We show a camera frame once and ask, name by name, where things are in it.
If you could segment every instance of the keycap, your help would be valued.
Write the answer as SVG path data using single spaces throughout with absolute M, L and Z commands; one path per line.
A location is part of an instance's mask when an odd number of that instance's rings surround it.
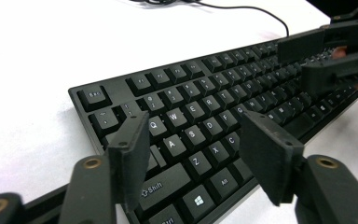
M 240 186 L 246 184 L 253 177 L 248 165 L 241 158 L 231 163 L 227 168 Z
M 202 148 L 206 145 L 207 140 L 205 136 L 200 131 L 197 125 L 193 125 L 186 129 L 184 132 L 180 133 L 182 141 L 185 143 L 186 147 L 191 151 L 195 151 L 199 148 Z
M 186 71 L 190 79 L 194 79 L 196 77 L 202 77 L 204 75 L 202 69 L 196 62 L 184 63 L 182 64 L 182 67 Z
M 231 158 L 238 156 L 240 151 L 240 137 L 236 132 L 228 134 L 221 141 Z
M 182 110 L 188 122 L 191 124 L 196 124 L 206 117 L 205 112 L 197 102 L 185 105 Z
M 170 135 L 159 116 L 155 116 L 149 119 L 149 132 L 152 143 L 155 143 L 163 137 Z
M 98 136 L 103 137 L 108 133 L 118 130 L 119 122 L 113 110 L 110 108 L 100 109 L 90 115 L 89 120 Z
M 211 95 L 211 94 L 217 92 L 217 88 L 212 83 L 212 81 L 207 77 L 200 78 L 199 80 L 195 81 L 194 83 L 199 88 L 199 90 L 203 96 Z
M 202 185 L 181 198 L 178 205 L 189 224 L 197 223 L 215 208 L 211 196 Z
M 228 89 L 228 92 L 231 93 L 231 96 L 234 98 L 236 104 L 249 98 L 248 93 L 246 93 L 240 85 L 231 87 Z
M 205 138 L 212 142 L 223 136 L 224 132 L 215 118 L 209 118 L 200 124 L 200 129 L 203 132 Z
M 157 214 L 149 218 L 145 224 L 184 224 L 185 222 L 180 217 L 178 211 L 176 210 L 173 204 L 168 205 L 166 208 L 162 209 Z
M 241 126 L 229 110 L 225 110 L 216 116 L 216 120 L 225 133 L 230 133 Z
M 224 68 L 223 64 L 215 56 L 208 57 L 202 61 L 212 73 L 222 71 Z
M 315 123 L 312 118 L 310 118 L 307 113 L 302 113 L 283 126 L 283 128 L 292 136 L 299 139 L 305 133 L 309 132 L 314 125 Z
M 121 104 L 117 108 L 118 114 L 122 120 L 126 119 L 127 117 L 135 116 L 139 112 L 141 112 L 141 107 L 136 104 L 135 101 L 130 101 L 125 104 Z
M 171 133 L 177 133 L 188 126 L 187 119 L 179 108 L 175 108 L 166 112 L 163 115 L 163 119 L 165 121 L 165 125 L 168 127 Z
M 227 90 L 222 90 L 214 95 L 216 101 L 222 106 L 222 109 L 227 109 L 235 105 L 234 97 Z
M 222 106 L 217 103 L 212 95 L 202 98 L 200 100 L 200 106 L 208 117 L 215 115 L 223 110 Z
M 227 168 L 219 171 L 206 182 L 206 188 L 217 204 L 224 201 L 238 187 L 238 183 Z
M 156 162 L 158 163 L 159 168 L 165 168 L 167 165 L 167 162 L 162 158 L 161 153 L 159 152 L 159 149 L 153 145 L 150 147 L 150 152 L 153 154 L 154 158 L 156 159 Z
M 188 76 L 185 70 L 180 65 L 173 65 L 164 70 L 173 84 L 185 82 L 188 80 Z
M 167 110 L 167 108 L 162 103 L 161 99 L 159 99 L 156 93 L 149 93 L 144 96 L 140 100 L 140 105 L 142 106 L 143 110 L 149 111 L 150 116 L 159 115 Z
M 222 73 L 214 74 L 213 76 L 210 76 L 210 79 L 218 91 L 226 89 L 229 86 L 228 80 Z
M 165 90 L 160 96 L 168 109 L 173 109 L 186 103 L 185 99 L 175 87 Z
M 161 90 L 172 85 L 170 78 L 162 69 L 153 70 L 146 76 L 148 77 L 155 90 Z
M 229 162 L 229 155 L 220 141 L 204 149 L 204 155 L 214 169 L 220 169 Z
M 194 85 L 193 82 L 187 82 L 185 85 L 180 86 L 178 89 L 188 103 L 202 98 L 200 90 Z
M 223 53 L 219 56 L 219 59 L 223 62 L 225 69 L 237 65 L 237 59 L 231 53 Z
M 140 96 L 154 90 L 144 74 L 133 75 L 127 78 L 126 81 L 135 96 Z
M 161 153 L 170 164 L 181 160 L 187 153 L 185 145 L 180 140 L 177 134 L 165 138 L 160 144 Z
M 200 182 L 213 171 L 212 165 L 206 160 L 201 151 L 185 160 L 185 168 L 196 182 Z
M 159 206 L 169 203 L 190 185 L 191 179 L 181 163 L 155 175 L 146 180 L 142 186 L 139 206 L 135 210 L 136 215 L 142 218 L 156 212 Z
M 78 93 L 79 99 L 85 111 L 90 112 L 92 110 L 100 109 L 102 107 L 111 105 L 109 98 L 105 96 L 103 87 L 101 86 L 89 86 L 85 87 Z

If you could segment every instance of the shift key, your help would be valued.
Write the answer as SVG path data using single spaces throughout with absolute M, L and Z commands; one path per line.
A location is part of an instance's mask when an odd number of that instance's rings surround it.
M 149 216 L 171 203 L 171 199 L 188 189 L 191 179 L 183 165 L 177 163 L 159 175 L 144 182 L 139 206 L 135 210 L 138 218 Z

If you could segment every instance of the keyboard cable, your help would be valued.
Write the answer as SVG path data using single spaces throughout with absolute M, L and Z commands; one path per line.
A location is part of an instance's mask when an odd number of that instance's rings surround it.
M 133 2 L 146 2 L 148 4 L 151 5 L 158 5 L 158 6 L 166 6 L 169 4 L 172 4 L 174 2 L 176 2 L 177 0 L 131 0 Z M 210 5 L 210 4 L 206 4 L 206 3 L 202 3 L 200 0 L 182 0 L 183 2 L 186 3 L 195 3 L 195 4 L 199 4 L 201 6 L 204 7 L 213 7 L 213 8 L 220 8 L 220 9 L 238 9 L 238 8 L 245 8 L 245 9 L 254 9 L 254 10 L 258 10 L 258 11 L 262 11 L 268 15 L 270 15 L 270 17 L 274 18 L 275 20 L 279 21 L 283 26 L 284 29 L 286 30 L 286 37 L 289 36 L 289 28 L 287 27 L 287 24 L 281 20 L 279 17 L 275 16 L 274 14 L 272 14 L 271 12 L 260 8 L 260 7 L 251 7 L 251 6 L 243 6 L 243 7 L 220 7 L 220 6 L 215 6 L 215 5 Z

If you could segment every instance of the white surface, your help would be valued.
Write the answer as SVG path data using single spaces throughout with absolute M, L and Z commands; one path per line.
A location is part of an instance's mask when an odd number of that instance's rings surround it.
M 267 9 L 291 34 L 329 23 L 302 0 L 224 3 Z M 66 184 L 75 162 L 93 154 L 69 88 L 284 35 L 280 23 L 250 9 L 0 0 L 0 192 L 17 192 L 28 203 Z M 351 111 L 308 151 L 330 146 L 358 175 L 358 104 Z M 296 223 L 290 206 L 272 207 L 257 190 L 224 223 Z

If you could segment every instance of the black keyboard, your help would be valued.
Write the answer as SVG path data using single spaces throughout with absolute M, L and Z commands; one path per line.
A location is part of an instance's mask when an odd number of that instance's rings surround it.
M 301 91 L 301 64 L 279 64 L 276 41 L 113 77 L 69 90 L 96 153 L 126 119 L 150 113 L 151 156 L 130 223 L 211 223 L 257 182 L 239 157 L 241 113 L 267 115 L 306 143 L 357 97 L 348 87 Z

